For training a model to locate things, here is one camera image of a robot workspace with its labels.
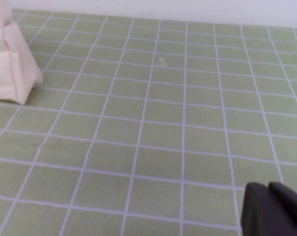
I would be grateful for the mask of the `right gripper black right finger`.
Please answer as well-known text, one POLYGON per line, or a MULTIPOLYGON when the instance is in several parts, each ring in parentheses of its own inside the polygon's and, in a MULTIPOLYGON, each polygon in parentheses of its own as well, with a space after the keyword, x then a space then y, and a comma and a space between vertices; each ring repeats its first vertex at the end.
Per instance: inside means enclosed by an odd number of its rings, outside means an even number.
POLYGON ((297 192, 280 182, 270 182, 268 189, 279 200, 289 218, 297 226, 297 192))

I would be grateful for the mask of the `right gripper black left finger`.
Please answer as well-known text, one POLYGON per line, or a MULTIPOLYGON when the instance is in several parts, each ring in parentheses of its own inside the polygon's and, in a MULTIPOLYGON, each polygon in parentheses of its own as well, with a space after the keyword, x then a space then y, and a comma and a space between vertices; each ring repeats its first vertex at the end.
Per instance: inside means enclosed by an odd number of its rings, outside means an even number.
POLYGON ((268 188, 256 182, 246 185, 241 216, 244 236, 283 236, 286 217, 268 188))

